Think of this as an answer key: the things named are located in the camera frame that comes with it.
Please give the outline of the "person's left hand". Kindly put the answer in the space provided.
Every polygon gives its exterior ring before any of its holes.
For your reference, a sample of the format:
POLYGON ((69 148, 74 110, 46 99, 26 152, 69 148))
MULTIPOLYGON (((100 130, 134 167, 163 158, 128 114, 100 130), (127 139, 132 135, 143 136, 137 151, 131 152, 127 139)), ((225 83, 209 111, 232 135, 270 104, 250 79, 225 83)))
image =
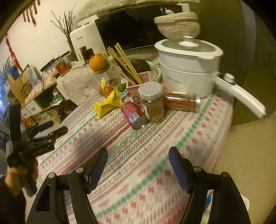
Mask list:
POLYGON ((28 169, 22 165, 7 168, 5 183, 10 188, 12 195, 19 195, 23 188, 23 185, 21 184, 19 177, 25 176, 27 173, 28 169))

